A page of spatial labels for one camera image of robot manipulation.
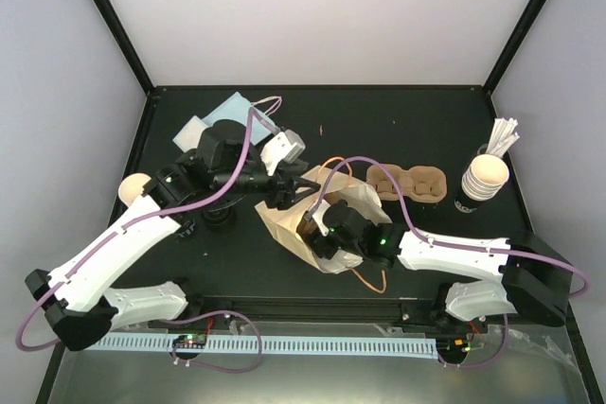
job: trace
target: gray wall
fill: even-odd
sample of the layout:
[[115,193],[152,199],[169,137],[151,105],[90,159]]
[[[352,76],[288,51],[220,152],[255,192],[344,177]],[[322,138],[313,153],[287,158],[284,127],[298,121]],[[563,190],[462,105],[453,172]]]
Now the gray wall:
[[573,302],[606,392],[606,0],[548,0],[495,93],[536,231],[595,280]]
[[[92,0],[0,0],[0,401],[34,402],[50,351],[15,329],[23,279],[106,226],[144,95]],[[29,343],[50,339],[43,317]]]

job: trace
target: stack of cups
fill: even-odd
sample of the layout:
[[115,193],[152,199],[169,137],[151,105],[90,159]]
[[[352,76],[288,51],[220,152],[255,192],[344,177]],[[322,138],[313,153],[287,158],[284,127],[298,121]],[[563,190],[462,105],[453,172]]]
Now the stack of cups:
[[509,168],[501,158],[478,155],[463,174],[454,205],[463,213],[471,213],[494,197],[507,180]]

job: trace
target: white backdrop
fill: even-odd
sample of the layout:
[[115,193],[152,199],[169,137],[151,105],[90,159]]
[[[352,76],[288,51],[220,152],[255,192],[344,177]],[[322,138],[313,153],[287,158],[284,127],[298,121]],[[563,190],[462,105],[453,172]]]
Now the white backdrop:
[[111,0],[154,84],[480,84],[528,0]]

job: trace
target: paper cup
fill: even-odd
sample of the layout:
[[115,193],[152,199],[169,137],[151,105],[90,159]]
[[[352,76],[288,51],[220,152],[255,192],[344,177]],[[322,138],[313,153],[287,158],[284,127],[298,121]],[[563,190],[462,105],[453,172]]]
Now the paper cup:
[[508,180],[509,168],[501,158],[478,155],[461,178],[454,205],[463,213],[471,213],[493,198]]

